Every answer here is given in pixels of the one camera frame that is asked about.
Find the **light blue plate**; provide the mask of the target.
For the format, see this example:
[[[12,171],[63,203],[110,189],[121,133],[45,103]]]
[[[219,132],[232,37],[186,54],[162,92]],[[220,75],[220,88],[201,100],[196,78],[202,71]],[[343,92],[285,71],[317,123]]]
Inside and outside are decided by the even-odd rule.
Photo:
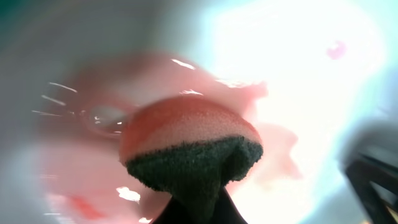
[[[118,159],[125,115],[226,103],[266,140],[228,185],[249,223],[367,223],[341,172],[397,120],[396,1],[2,1],[1,222],[150,223],[169,195]]]

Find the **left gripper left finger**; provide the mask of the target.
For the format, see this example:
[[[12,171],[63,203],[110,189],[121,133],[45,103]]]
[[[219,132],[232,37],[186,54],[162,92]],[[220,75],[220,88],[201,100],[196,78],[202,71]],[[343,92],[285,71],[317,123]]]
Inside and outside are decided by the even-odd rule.
[[[185,224],[186,222],[186,209],[178,200],[172,197],[161,214],[152,220],[150,224]]]

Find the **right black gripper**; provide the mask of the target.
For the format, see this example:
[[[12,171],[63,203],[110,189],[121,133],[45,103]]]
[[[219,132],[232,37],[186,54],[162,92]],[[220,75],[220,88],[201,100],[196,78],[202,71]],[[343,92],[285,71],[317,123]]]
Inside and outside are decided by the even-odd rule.
[[[397,195],[397,167],[363,156],[344,169],[353,190],[373,224],[397,224],[397,202],[384,198],[378,189]]]

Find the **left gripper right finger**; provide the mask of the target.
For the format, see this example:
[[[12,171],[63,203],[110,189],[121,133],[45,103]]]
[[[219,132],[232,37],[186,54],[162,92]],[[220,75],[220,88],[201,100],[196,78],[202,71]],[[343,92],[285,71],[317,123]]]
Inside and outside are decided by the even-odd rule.
[[[220,190],[217,201],[217,224],[248,224],[225,188]]]

